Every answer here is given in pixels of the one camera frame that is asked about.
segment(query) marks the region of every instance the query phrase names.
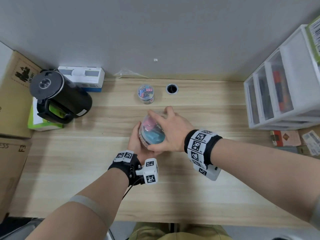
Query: left hand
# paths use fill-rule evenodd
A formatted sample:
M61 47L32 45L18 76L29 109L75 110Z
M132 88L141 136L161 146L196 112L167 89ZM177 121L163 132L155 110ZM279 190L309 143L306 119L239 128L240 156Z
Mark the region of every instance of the left hand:
M162 152L153 152L149 151L148 149L144 148L141 145L140 139L139 139L139 128L140 128L141 122L139 121L133 128L132 134L129 139L128 143L128 150L134 151L135 154L138 155L138 159L141 163L141 165L144 165L144 162L149 158L155 158Z

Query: clear plastic jar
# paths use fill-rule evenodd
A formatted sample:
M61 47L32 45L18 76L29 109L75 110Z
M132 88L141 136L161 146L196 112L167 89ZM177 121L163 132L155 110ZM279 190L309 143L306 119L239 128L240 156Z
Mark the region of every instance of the clear plastic jar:
M167 115L156 111L159 115L166 118ZM149 115L145 116L140 128L139 128L139 139L141 144L147 148L151 144L159 144L164 141L165 133L161 126Z
M144 104L151 104L154 101L154 94L155 91L153 87L149 84L143 84L141 85L138 90L138 97L141 99L142 103Z

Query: white storage drawer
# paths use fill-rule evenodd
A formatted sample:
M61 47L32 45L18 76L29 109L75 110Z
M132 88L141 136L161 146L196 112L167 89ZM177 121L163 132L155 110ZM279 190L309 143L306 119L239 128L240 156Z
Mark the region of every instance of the white storage drawer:
M320 70L301 25L244 82L249 127L297 130L320 124Z

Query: kettle handle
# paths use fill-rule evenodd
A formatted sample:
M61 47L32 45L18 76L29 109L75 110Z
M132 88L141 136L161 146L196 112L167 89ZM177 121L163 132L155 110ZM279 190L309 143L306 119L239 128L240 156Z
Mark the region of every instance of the kettle handle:
M38 109L41 106L43 106L43 105L37 103L38 112L39 112L39 110L43 111L41 113L38 113L38 116L40 116L41 118L43 118L45 120L48 120L50 122L53 122L53 123L56 122L56 123L60 123L60 124L68 124L74 118L74 115L71 114L71 113L66 113L63 118L61 118L61 117L57 116L56 114L52 113L49 110L50 100L48 100L48 99L45 101L44 108L42 107L42 108Z

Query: right hand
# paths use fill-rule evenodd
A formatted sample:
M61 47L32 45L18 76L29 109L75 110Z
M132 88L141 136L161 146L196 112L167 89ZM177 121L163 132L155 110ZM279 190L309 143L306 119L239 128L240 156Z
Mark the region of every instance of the right hand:
M163 142L149 145L148 150L184 152L184 139L195 128L186 118L175 113L171 106L166 107L164 112L168 115L166 119L152 110L148 111L148 114L161 125L165 134Z

